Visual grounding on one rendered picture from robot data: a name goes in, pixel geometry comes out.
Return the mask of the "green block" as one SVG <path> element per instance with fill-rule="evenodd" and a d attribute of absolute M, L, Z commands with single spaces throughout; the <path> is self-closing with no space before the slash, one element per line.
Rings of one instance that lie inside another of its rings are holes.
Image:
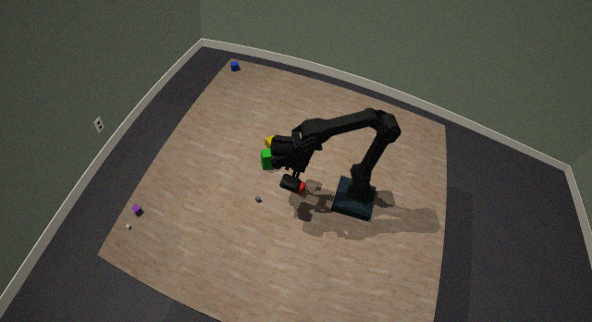
<path fill-rule="evenodd" d="M 270 148 L 269 149 L 261 150 L 261 155 L 260 156 L 261 156 L 261 159 L 262 159 L 263 164 L 264 163 L 270 163 L 271 160 L 272 160 L 272 155 L 270 153 Z"/>
<path fill-rule="evenodd" d="M 264 163 L 264 164 L 263 164 L 263 162 L 262 162 L 262 159 L 261 159 L 261 165 L 262 165 L 262 169 L 269 169 L 269 168 L 272 168 L 272 164 L 271 164 L 271 162 L 270 162 L 270 163 Z"/>

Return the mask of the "small yellow block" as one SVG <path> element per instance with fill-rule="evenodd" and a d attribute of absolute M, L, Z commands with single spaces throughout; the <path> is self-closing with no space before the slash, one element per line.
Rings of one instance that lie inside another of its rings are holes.
<path fill-rule="evenodd" d="M 269 137 L 265 138 L 265 146 L 266 146 L 268 149 L 270 148 L 270 145 L 271 145 L 271 139 L 272 139 L 273 137 L 275 137 L 275 136 L 274 136 L 274 135 L 271 135 L 271 136 L 269 136 Z"/>

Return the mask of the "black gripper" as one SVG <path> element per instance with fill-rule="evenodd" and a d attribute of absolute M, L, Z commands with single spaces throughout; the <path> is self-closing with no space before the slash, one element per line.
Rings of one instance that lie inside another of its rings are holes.
<path fill-rule="evenodd" d="M 293 154 L 290 159 L 290 168 L 293 170 L 292 176 L 289 174 L 284 174 L 279 184 L 279 187 L 287 191 L 297 193 L 302 183 L 302 181 L 299 179 L 300 173 L 304 173 L 306 167 L 309 164 L 310 159 L 308 161 L 301 161 L 297 159 Z"/>

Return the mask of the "purple cube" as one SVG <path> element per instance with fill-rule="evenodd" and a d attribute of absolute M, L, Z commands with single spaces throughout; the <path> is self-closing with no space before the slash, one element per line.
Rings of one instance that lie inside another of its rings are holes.
<path fill-rule="evenodd" d="M 134 213 L 138 216 L 140 213 L 142 213 L 141 208 L 138 206 L 138 204 L 136 203 L 133 207 L 132 210 L 134 211 Z"/>

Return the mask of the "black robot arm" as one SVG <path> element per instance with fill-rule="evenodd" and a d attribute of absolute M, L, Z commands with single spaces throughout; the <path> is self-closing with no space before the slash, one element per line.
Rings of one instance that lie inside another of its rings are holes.
<path fill-rule="evenodd" d="M 375 129 L 376 137 L 363 161 L 360 164 L 353 164 L 350 169 L 351 183 L 346 194 L 346 197 L 361 203 L 364 195 L 372 191 L 370 181 L 373 167 L 388 144 L 395 142 L 401 135 L 401 128 L 395 116 L 381 109 L 366 108 L 364 111 L 327 120 L 308 118 L 291 130 L 291 137 L 275 135 L 270 145 L 272 167 L 277 169 L 285 167 L 289 170 L 293 154 L 301 161 L 308 161 L 315 150 L 323 150 L 322 143 L 333 135 L 365 127 Z"/>

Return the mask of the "red block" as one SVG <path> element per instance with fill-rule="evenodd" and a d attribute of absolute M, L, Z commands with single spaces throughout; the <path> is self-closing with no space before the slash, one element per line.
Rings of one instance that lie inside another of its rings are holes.
<path fill-rule="evenodd" d="M 305 190 L 305 187 L 306 187 L 306 183 L 304 183 L 304 182 L 302 181 L 302 183 L 301 183 L 301 186 L 300 186 L 300 189 L 298 190 L 298 192 L 297 192 L 296 194 L 298 194 L 299 196 L 301 196 L 301 194 L 302 194 L 302 193 L 303 193 L 303 191 Z"/>

